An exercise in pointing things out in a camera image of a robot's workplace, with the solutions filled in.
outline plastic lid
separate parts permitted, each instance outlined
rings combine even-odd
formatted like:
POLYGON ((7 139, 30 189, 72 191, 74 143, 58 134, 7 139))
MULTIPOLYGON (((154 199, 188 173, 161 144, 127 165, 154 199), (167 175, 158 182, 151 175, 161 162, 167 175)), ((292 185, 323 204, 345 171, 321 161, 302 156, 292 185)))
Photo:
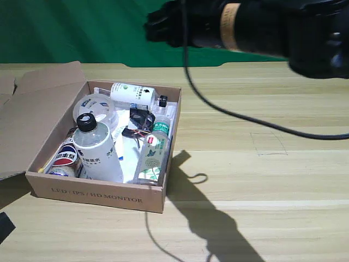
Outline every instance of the plastic lid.
POLYGON ((91 113, 97 122, 105 123, 111 131, 118 124, 118 115, 113 100, 104 94, 90 94, 80 99, 73 109, 73 118, 85 113, 91 113))
POLYGON ((160 96, 159 98, 159 107, 165 108, 167 105, 167 96, 160 96))
POLYGON ((92 131, 97 126, 97 121, 91 113, 85 113, 78 116, 76 123, 78 129, 84 133, 92 131))

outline black cable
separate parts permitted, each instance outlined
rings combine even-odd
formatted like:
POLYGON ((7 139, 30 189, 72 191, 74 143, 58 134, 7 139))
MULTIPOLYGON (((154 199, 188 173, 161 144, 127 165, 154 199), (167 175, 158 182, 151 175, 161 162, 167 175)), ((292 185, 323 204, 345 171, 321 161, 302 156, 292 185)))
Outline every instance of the black cable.
POLYGON ((149 227, 149 221, 148 221, 148 212, 145 213, 145 218, 146 218, 146 228, 147 228, 147 232, 149 237, 151 238, 151 240, 153 241, 153 243, 158 247, 158 249, 160 249, 162 252, 164 252, 165 254, 169 255, 170 257, 172 257, 173 259, 179 261, 179 262, 185 262, 184 260, 180 259, 179 257, 171 254, 169 251, 167 251, 166 249, 164 249, 161 245, 159 245, 159 243, 156 241, 156 239, 154 238, 151 229, 149 227))
POLYGON ((181 6, 182 6, 182 23, 183 23, 183 68, 185 71, 185 76, 191 86, 191 89, 194 91, 194 93, 208 106, 210 106, 211 108, 222 112, 223 114, 229 115, 229 116, 233 116, 233 117, 237 117, 252 123, 256 123, 256 124, 260 124, 262 126, 266 126, 269 128, 274 128, 276 130, 288 133, 288 134, 292 134, 292 135, 296 135, 296 136, 300 136, 302 138, 309 138, 309 139, 316 139, 316 140, 345 140, 345 139, 349 139, 349 133, 346 134, 338 134, 338 135, 319 135, 319 134, 310 134, 310 133, 304 133, 304 132, 300 132, 300 131, 296 131, 293 129, 289 129, 286 127, 282 127, 279 126, 277 124, 273 124, 273 123, 269 123, 267 121, 263 121, 263 120, 259 120, 253 117, 249 117, 249 116, 245 116, 245 115, 241 115, 235 112, 231 112, 228 111, 224 108, 221 108, 215 104, 213 104, 212 102, 210 102, 209 100, 207 100, 200 92, 199 90, 196 88, 195 84, 193 83, 190 73, 189 73, 189 69, 188 69, 188 17, 187 17, 187 10, 186 10, 186 1, 185 0, 181 0, 181 6))

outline box flap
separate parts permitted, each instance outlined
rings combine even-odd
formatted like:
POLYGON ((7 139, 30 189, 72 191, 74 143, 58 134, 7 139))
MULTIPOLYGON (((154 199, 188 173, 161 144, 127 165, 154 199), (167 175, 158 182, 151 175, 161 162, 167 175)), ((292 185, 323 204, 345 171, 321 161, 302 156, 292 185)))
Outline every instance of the box flap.
POLYGON ((30 93, 56 86, 84 82, 86 78, 79 61, 27 72, 19 81, 16 94, 30 93))
MULTIPOLYGON (((50 76, 52 76, 52 72, 55 72, 54 82, 56 85, 63 83, 58 79, 58 72, 62 73, 62 79, 70 78, 68 82, 76 82, 71 72, 62 70, 61 65, 57 68, 45 70, 50 76)), ((31 91, 40 85, 44 87, 44 82, 37 80, 35 75, 49 79, 42 72, 31 73, 31 80, 29 81, 27 77, 25 81, 21 82, 21 87, 26 88, 23 83, 38 83, 38 85, 31 86, 32 89, 28 89, 31 91)), ((77 72, 77 79, 82 79, 79 72, 77 72)), ((46 85, 42 90, 30 93, 17 94, 16 91, 16 94, 0 111, 1 177, 26 171, 63 117, 71 119, 71 126, 73 126, 73 106, 83 93, 89 92, 86 82, 76 82, 56 88, 50 87, 52 86, 46 85)), ((62 133, 66 134, 67 132, 68 130, 62 130, 62 133)))
POLYGON ((12 97, 15 91, 15 77, 12 75, 0 78, 0 110, 12 97))

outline bottle label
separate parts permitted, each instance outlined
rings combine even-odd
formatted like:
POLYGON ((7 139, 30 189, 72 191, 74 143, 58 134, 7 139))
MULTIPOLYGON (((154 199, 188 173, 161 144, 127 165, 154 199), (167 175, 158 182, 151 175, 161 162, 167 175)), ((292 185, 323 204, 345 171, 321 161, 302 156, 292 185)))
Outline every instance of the bottle label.
POLYGON ((235 39, 235 18, 240 3, 229 3, 225 5, 220 20, 220 35, 224 47, 230 51, 239 51, 239 47, 235 39))
POLYGON ((92 179, 111 182, 123 182, 120 162, 112 137, 93 148, 75 144, 81 158, 86 175, 92 179))
POLYGON ((162 131, 166 135, 169 135, 170 127, 166 123, 157 122, 154 124, 153 131, 162 131))
POLYGON ((157 182, 161 172, 161 165, 166 157, 169 140, 161 134, 146 137, 144 154, 141 156, 141 171, 138 178, 157 182))
POLYGON ((116 106, 149 110, 155 99, 155 89, 124 83, 114 83, 111 87, 111 99, 116 106))
POLYGON ((69 130, 48 174, 71 177, 78 176, 81 169, 81 161, 73 145, 73 133, 75 130, 76 127, 69 130))
POLYGON ((79 115, 84 113, 92 113, 94 115, 104 115, 109 112, 110 108, 105 99, 101 98, 87 98, 79 107, 79 115))

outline pepsi can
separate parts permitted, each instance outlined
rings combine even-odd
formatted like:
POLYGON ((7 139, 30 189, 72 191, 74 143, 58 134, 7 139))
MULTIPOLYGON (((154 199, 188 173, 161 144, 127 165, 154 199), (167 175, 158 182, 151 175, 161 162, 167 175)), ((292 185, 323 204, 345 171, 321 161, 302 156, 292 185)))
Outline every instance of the pepsi can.
POLYGON ((78 177, 82 163, 73 145, 73 133, 76 127, 69 130, 58 151, 55 161, 49 171, 51 175, 78 177))

